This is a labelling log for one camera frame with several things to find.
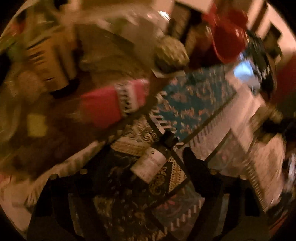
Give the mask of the small white label bottle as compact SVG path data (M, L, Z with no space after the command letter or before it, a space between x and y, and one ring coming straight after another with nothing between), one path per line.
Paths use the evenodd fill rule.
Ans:
M131 171L135 176L150 183L158 171L171 156L173 147L179 142L178 137L171 131L165 131L159 140L153 143L144 154L132 165Z

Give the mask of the patchwork patterned tablecloth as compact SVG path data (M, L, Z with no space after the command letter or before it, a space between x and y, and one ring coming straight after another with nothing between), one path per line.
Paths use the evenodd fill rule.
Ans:
M264 214L268 213L285 186L285 139L276 130L281 115L261 104L223 66L174 78L157 97L148 116L98 147L88 159L105 145L129 158L112 208L112 224L124 232L123 240L188 240L205 198L186 174L186 147L207 163L212 174L249 181ZM145 183L130 169L165 131L174 133L179 142L156 176ZM88 161L75 172L54 172L51 177L74 175Z

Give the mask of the red pink packet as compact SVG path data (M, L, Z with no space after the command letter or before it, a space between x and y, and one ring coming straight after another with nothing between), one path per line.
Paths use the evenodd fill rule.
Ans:
M79 111L86 121L105 129L138 111L148 95L147 79L126 80L81 95Z

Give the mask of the white plastic bag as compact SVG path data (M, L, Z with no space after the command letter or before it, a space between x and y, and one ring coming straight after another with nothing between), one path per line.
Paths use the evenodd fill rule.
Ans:
M252 64L248 60L240 62L234 68L234 76L241 81L248 81L250 78L254 77Z

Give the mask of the yellow label liquor bottle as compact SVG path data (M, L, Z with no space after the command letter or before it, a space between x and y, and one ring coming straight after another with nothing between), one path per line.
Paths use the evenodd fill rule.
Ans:
M64 29L53 29L36 37L25 36L28 59L55 98L71 95L79 85L77 72Z

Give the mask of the green custard apple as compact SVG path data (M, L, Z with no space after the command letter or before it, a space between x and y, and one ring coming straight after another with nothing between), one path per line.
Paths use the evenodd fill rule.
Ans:
M164 36L154 49L154 63L161 72L169 74L183 70L189 63L189 57L178 39Z

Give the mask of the red thermos jug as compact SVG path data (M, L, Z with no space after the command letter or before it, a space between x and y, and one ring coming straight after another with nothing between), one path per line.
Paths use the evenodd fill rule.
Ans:
M217 11L217 6L212 4L210 11L202 19L209 24L217 59L228 64L234 62L247 47L248 17L244 11L238 9L230 9L224 15Z

